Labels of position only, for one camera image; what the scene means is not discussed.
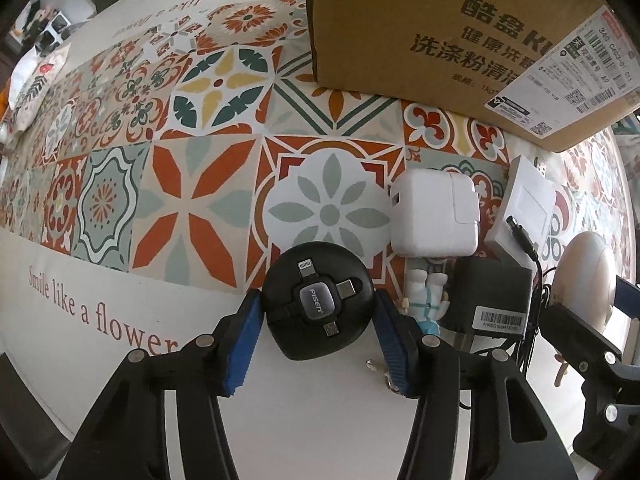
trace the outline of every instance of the qr code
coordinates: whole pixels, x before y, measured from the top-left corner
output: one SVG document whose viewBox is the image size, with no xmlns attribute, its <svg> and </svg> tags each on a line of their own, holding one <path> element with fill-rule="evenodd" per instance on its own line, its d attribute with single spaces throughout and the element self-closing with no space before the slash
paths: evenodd
<svg viewBox="0 0 640 480">
<path fill-rule="evenodd" d="M 564 98 L 569 101 L 572 105 L 578 105 L 581 102 L 584 101 L 585 97 L 582 94 L 582 92 L 580 92 L 580 90 L 575 89 L 573 92 L 571 92 L 570 94 L 567 94 L 564 96 Z"/>
<path fill-rule="evenodd" d="M 531 127 L 531 131 L 540 137 L 550 132 L 551 130 L 551 126 L 547 126 L 545 121 L 540 121 L 538 124 Z"/>
</svg>

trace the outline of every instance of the metal bolt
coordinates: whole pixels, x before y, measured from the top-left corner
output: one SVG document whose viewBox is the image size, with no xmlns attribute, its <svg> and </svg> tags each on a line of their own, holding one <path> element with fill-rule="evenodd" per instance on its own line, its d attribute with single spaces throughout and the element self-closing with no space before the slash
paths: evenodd
<svg viewBox="0 0 640 480">
<path fill-rule="evenodd" d="M 202 334 L 196 338 L 196 345 L 200 348 L 206 348 L 213 345 L 213 336 L 211 334 Z"/>
<path fill-rule="evenodd" d="M 433 334 L 427 334 L 422 337 L 422 344 L 430 348 L 440 346 L 440 338 Z"/>
<path fill-rule="evenodd" d="M 491 352 L 491 356 L 501 363 L 505 362 L 509 358 L 509 354 L 507 354 L 506 350 L 502 348 L 494 348 Z"/>
<path fill-rule="evenodd" d="M 145 358 L 145 351 L 136 349 L 129 352 L 129 361 L 132 363 L 139 363 Z"/>
<path fill-rule="evenodd" d="M 604 418 L 608 422 L 615 422 L 618 418 L 618 409 L 613 404 L 610 404 L 604 409 Z"/>
</svg>

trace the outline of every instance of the patterned tablecloth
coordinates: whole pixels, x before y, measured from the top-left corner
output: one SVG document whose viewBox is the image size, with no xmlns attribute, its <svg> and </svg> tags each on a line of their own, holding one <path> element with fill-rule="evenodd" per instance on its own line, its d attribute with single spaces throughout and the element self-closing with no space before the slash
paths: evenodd
<svg viewBox="0 0 640 480">
<path fill-rule="evenodd" d="M 595 230 L 634 275 L 609 131 L 555 155 L 444 110 L 319 87 L 304 0 L 192 14 L 56 82 L 8 162 L 5 229 L 99 266 L 238 294 L 282 251 L 327 240 L 396 296 L 406 263 L 389 243 L 391 182 L 412 167 L 467 174 L 482 239 L 510 159 L 525 153 L 547 161 L 557 191 L 543 267 Z"/>
</svg>

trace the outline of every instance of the barcode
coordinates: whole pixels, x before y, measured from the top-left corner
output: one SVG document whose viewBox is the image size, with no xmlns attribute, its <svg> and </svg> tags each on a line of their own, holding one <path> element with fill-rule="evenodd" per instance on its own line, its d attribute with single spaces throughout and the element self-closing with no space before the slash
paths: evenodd
<svg viewBox="0 0 640 480">
<path fill-rule="evenodd" d="M 540 121 L 535 126 L 531 127 L 531 131 L 535 133 L 537 136 L 543 136 L 547 132 L 552 130 L 551 126 L 548 126 L 545 121 Z"/>
<path fill-rule="evenodd" d="M 575 109 L 578 110 L 581 114 L 587 113 L 591 109 L 591 107 L 597 106 L 604 101 L 611 99 L 615 95 L 616 93 L 614 92 L 613 88 L 609 87 L 599 94 L 594 95 L 583 104 L 578 105 L 577 107 L 575 107 Z"/>
<path fill-rule="evenodd" d="M 613 77 L 613 81 L 618 87 L 618 90 L 622 90 L 623 88 L 626 88 L 626 82 L 622 77 L 622 74 L 620 73 L 620 70 L 618 69 L 616 62 L 613 61 L 613 59 L 611 59 L 611 55 L 609 54 L 609 51 L 602 44 L 602 42 L 600 41 L 600 38 L 596 35 L 596 33 L 593 30 L 590 30 L 584 35 L 584 37 L 589 42 L 591 47 L 593 47 L 593 49 L 596 51 L 596 54 L 598 54 L 598 57 L 600 58 L 601 62 L 604 63 L 604 68 L 607 70 L 609 75 Z"/>
<path fill-rule="evenodd" d="M 570 94 L 565 95 L 564 98 L 572 105 L 578 105 L 585 99 L 584 95 L 582 94 L 582 92 L 580 92 L 579 89 L 575 89 Z"/>
<path fill-rule="evenodd" d="M 508 314 L 496 314 L 495 312 L 483 312 L 480 315 L 480 321 L 500 325 L 520 326 L 522 325 L 522 315 L 510 316 Z"/>
</svg>

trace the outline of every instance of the white charger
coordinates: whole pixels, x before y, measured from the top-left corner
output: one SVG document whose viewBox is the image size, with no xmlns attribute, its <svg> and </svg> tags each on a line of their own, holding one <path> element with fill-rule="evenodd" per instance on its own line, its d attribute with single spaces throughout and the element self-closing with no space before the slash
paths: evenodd
<svg viewBox="0 0 640 480">
<path fill-rule="evenodd" d="M 471 256 L 480 205 L 464 174 L 411 168 L 391 186 L 391 247 L 409 258 Z"/>
<path fill-rule="evenodd" d="M 552 183 L 526 157 L 517 156 L 511 162 L 507 189 L 484 243 L 502 262 L 536 270 L 536 264 L 513 237 L 506 219 L 513 216 L 523 227 L 540 257 L 555 203 L 556 190 Z"/>
</svg>

